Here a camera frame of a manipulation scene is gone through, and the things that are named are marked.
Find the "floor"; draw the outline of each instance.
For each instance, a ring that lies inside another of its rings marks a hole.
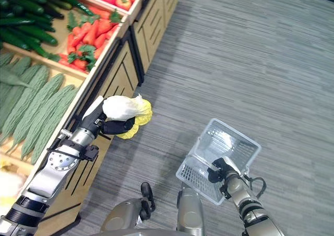
[[[97,233],[119,202],[149,181],[157,210],[142,227],[176,227],[175,173],[217,117],[259,142],[250,173],[286,235],[334,231],[334,3],[326,0],[180,0],[137,93],[153,119],[114,139],[65,235]],[[208,236],[241,235],[231,202],[204,201]]]

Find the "orange carrot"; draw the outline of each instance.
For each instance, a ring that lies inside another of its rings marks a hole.
[[[81,28],[76,26],[73,28],[72,33],[76,36],[79,35],[79,33],[81,32]]]
[[[110,18],[110,12],[105,10],[97,9],[96,7],[89,6],[88,7],[94,14],[100,15],[101,18],[109,19]]]
[[[103,44],[100,48],[98,48],[98,49],[95,50],[94,58],[96,58],[96,59],[99,58],[99,56],[100,56],[101,53],[103,52],[104,48],[106,47],[106,44],[108,44],[107,41],[105,41],[104,44]]]
[[[79,56],[82,55],[82,52],[79,51],[80,47],[82,47],[82,46],[83,46],[83,43],[80,43],[80,44],[78,44],[78,45],[75,47],[75,49],[76,49],[76,53],[77,53]]]
[[[82,70],[86,70],[86,66],[88,65],[87,61],[78,60],[78,59],[74,60],[73,63],[75,66],[79,67]]]
[[[67,61],[67,55],[66,55],[66,54],[64,54],[64,53],[59,53],[58,55],[61,57],[61,59],[64,59],[64,60]]]
[[[70,54],[71,52],[75,51],[74,46],[72,45],[74,39],[74,35],[71,33],[67,37],[67,53]]]
[[[74,36],[71,46],[77,46],[84,39],[85,35],[89,32],[91,27],[92,25],[89,22],[84,23],[81,26],[81,32]]]
[[[110,31],[106,33],[106,39],[110,39],[115,30],[117,29],[118,25],[114,26]]]
[[[86,70],[81,69],[81,68],[79,68],[78,66],[73,65],[73,64],[69,64],[68,67],[70,67],[70,68],[72,68],[72,69],[74,69],[74,70],[78,70],[78,71],[80,71],[80,72],[82,72],[82,73],[87,73]]]
[[[105,36],[106,36],[106,33],[103,33],[101,35],[99,35],[96,39],[95,39],[95,42],[94,42],[94,46],[98,49],[100,48],[104,41],[105,41]]]
[[[82,40],[84,44],[94,45],[98,28],[99,28],[99,21],[95,20],[95,22],[92,24],[92,27]]]
[[[99,20],[99,28],[98,28],[98,36],[106,33],[107,31],[110,31],[112,28],[112,24],[109,20],[107,19],[100,19]]]
[[[69,66],[69,63],[68,63],[68,61],[67,61],[67,59],[65,60],[65,59],[60,59],[59,61],[58,61],[58,63],[60,63],[60,64],[62,64],[62,65],[66,65],[66,66]]]

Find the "white plastic basket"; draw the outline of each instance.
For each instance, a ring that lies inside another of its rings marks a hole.
[[[193,188],[216,205],[224,201],[219,191],[221,182],[208,180],[208,168],[215,168],[212,163],[223,156],[229,157],[241,173],[248,173],[249,166],[261,151],[261,146],[226,125],[218,119],[212,119],[188,153],[176,177]]]

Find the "cable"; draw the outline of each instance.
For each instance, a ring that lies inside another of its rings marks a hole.
[[[253,190],[253,182],[254,181],[257,181],[257,180],[260,180],[262,181],[262,188],[261,190],[259,191],[259,193],[256,195],[256,198],[260,198],[262,196],[262,194],[265,192],[266,188],[267,188],[267,183],[266,181],[261,178],[261,177],[256,177],[256,178],[251,178],[251,177],[248,177],[247,175],[244,175],[245,179],[249,181],[249,188],[251,190]]]

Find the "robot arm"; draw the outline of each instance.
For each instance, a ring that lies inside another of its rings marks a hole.
[[[103,103],[103,97],[99,96],[73,133],[61,131],[49,149],[45,166],[34,176],[8,214],[1,217],[0,235],[34,235],[39,222],[64,187],[67,176],[78,167],[80,160],[96,158],[98,147],[90,144],[98,133],[121,134],[132,128],[134,117],[127,121],[106,122],[103,108],[108,107],[103,107]]]
[[[260,195],[255,196],[243,177],[240,176],[237,167],[226,161],[227,159],[220,158],[213,162],[218,171],[209,168],[209,180],[212,183],[224,181],[220,191],[226,199],[233,201],[239,212],[245,227],[242,236],[284,236],[258,200]]]

